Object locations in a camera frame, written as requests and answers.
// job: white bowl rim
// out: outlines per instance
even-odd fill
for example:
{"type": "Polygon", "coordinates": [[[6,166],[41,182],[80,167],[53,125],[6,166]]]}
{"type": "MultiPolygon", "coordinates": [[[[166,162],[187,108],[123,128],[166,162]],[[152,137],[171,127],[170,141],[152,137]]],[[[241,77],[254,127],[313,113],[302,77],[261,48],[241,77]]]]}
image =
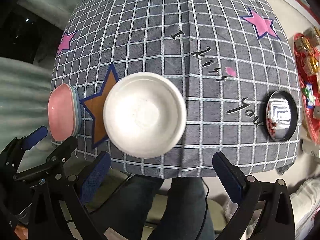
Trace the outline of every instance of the white bowl rim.
{"type": "Polygon", "coordinates": [[[137,158],[155,158],[155,157],[158,157],[158,156],[161,156],[167,152],[169,152],[178,142],[179,140],[182,138],[183,136],[183,133],[185,131],[185,128],[186,128],[186,122],[187,122],[187,109],[186,109],[186,103],[185,103],[185,100],[183,98],[183,96],[181,95],[179,89],[175,86],[175,84],[173,84],[170,80],[168,80],[167,78],[164,78],[163,76],[161,75],[158,75],[158,74],[155,74],[155,73],[152,73],[152,72],[138,72],[138,73],[134,73],[134,74],[130,74],[126,77],[124,77],[123,79],[121,79],[120,81],[118,81],[113,87],[112,89],[110,90],[107,98],[106,98],[106,101],[104,103],[104,106],[103,106],[103,123],[104,123],[104,127],[106,129],[106,132],[107,132],[107,135],[109,136],[110,138],[110,141],[119,149],[121,150],[122,152],[130,155],[130,156],[133,156],[133,157],[137,157],[137,158]],[[141,153],[140,155],[137,155],[137,154],[132,154],[130,152],[128,152],[128,150],[126,149],[123,149],[112,137],[112,134],[110,134],[110,131],[108,129],[108,125],[106,123],[106,119],[105,119],[105,109],[106,109],[106,105],[108,104],[108,100],[110,99],[110,96],[109,95],[112,95],[114,92],[116,92],[117,90],[119,90],[122,85],[124,83],[127,83],[130,79],[137,79],[137,78],[141,78],[141,79],[144,79],[144,78],[148,78],[148,77],[151,77],[153,79],[157,79],[159,80],[160,82],[163,82],[165,83],[170,89],[171,89],[171,92],[172,92],[172,95],[174,96],[176,102],[177,102],[177,106],[178,106],[178,113],[179,113],[179,116],[180,116],[180,120],[178,122],[178,125],[177,125],[177,132],[175,134],[174,137],[172,137],[170,143],[166,144],[166,146],[162,147],[161,148],[161,151],[159,150],[156,154],[154,153],[152,156],[149,154],[149,156],[145,156],[145,155],[148,155],[146,153],[141,153]]]}

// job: cable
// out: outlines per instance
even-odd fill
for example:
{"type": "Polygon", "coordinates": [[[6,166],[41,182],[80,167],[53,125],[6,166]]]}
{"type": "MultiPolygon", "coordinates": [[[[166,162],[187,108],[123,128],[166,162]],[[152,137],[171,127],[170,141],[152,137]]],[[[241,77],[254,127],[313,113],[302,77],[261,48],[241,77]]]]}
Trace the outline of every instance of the cable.
{"type": "Polygon", "coordinates": [[[204,217],[203,217],[203,221],[202,221],[202,225],[200,227],[200,230],[199,230],[199,233],[198,235],[196,236],[195,240],[198,240],[201,233],[202,233],[202,230],[204,228],[204,223],[205,223],[205,219],[207,217],[207,213],[208,213],[208,201],[207,201],[207,198],[208,198],[208,195],[209,195],[209,187],[208,185],[204,182],[203,178],[201,178],[202,182],[205,184],[205,186],[207,187],[207,195],[205,195],[205,212],[204,212],[204,217]]]}
{"type": "Polygon", "coordinates": [[[98,208],[97,208],[96,210],[94,210],[94,211],[91,211],[91,212],[90,212],[90,215],[93,214],[93,213],[95,213],[95,212],[97,212],[105,203],[107,203],[107,201],[114,195],[114,193],[116,193],[116,192],[124,185],[124,183],[126,183],[127,180],[130,179],[131,175],[132,175],[132,173],[130,173],[130,174],[128,175],[128,177],[127,177],[120,185],[118,185],[118,187],[116,187],[116,189],[111,193],[111,195],[104,201],[104,203],[103,203],[100,207],[98,207],[98,208]]]}

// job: blue gripper pad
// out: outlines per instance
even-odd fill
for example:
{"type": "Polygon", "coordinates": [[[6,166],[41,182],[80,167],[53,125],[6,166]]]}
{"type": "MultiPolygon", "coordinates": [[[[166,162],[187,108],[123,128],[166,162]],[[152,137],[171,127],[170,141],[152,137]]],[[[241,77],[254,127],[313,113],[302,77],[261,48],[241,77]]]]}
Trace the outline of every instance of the blue gripper pad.
{"type": "Polygon", "coordinates": [[[79,173],[76,189],[82,204],[92,200],[94,193],[100,187],[110,166],[110,154],[102,151],[90,165],[84,167],[79,173]]]}
{"type": "Polygon", "coordinates": [[[240,205],[247,185],[245,175],[237,166],[232,165],[222,152],[213,155],[212,167],[231,201],[240,205]]]}
{"type": "Polygon", "coordinates": [[[45,126],[39,127],[33,133],[29,134],[22,143],[23,150],[30,150],[33,146],[35,146],[38,142],[40,142],[43,138],[45,138],[48,134],[48,129],[45,126]]]}

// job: person's leg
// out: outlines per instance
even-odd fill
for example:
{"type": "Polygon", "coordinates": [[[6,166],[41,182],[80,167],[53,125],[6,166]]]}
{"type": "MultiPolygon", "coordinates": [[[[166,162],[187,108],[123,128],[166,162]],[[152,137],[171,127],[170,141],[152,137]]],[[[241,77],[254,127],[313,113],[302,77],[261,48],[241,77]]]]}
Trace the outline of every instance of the person's leg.
{"type": "MultiPolygon", "coordinates": [[[[148,240],[195,240],[204,219],[205,208],[201,178],[172,179],[164,215],[148,240]]],[[[209,211],[199,240],[214,240],[209,211]]]]}
{"type": "Polygon", "coordinates": [[[112,228],[129,240],[141,240],[153,198],[163,179],[135,175],[90,215],[97,230],[112,228]]]}

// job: gray tablecloth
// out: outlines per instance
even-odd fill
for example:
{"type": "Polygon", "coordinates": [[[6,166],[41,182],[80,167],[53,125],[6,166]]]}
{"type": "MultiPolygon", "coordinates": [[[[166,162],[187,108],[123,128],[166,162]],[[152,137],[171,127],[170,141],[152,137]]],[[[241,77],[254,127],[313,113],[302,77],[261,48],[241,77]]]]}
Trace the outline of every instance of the gray tablecloth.
{"type": "Polygon", "coordinates": [[[278,89],[289,91],[301,110],[294,59],[266,0],[81,0],[66,27],[68,34],[74,31],[70,50],[56,58],[51,90],[68,83],[80,99],[95,94],[113,62],[120,79],[141,71],[168,78],[188,111],[178,145],[161,157],[138,159],[109,140],[92,149],[92,117],[81,106],[77,154],[96,156],[106,150],[112,168],[162,178],[216,176],[212,155],[219,150],[245,174],[294,162],[300,116],[295,134],[284,143],[270,140],[262,123],[253,122],[263,120],[264,102],[278,89]],[[240,18],[250,15],[249,8],[274,20],[279,39],[269,34],[258,39],[254,26],[240,18]],[[170,35],[180,30],[184,34],[174,40],[170,35]],[[203,58],[192,56],[208,47],[203,58]],[[210,60],[214,63],[203,67],[210,60]],[[225,67],[235,70],[236,77],[225,67]],[[217,81],[223,76],[225,81],[217,81]],[[243,98],[249,107],[226,113],[241,106],[243,98]],[[251,117],[245,114],[249,109],[251,117]]]}

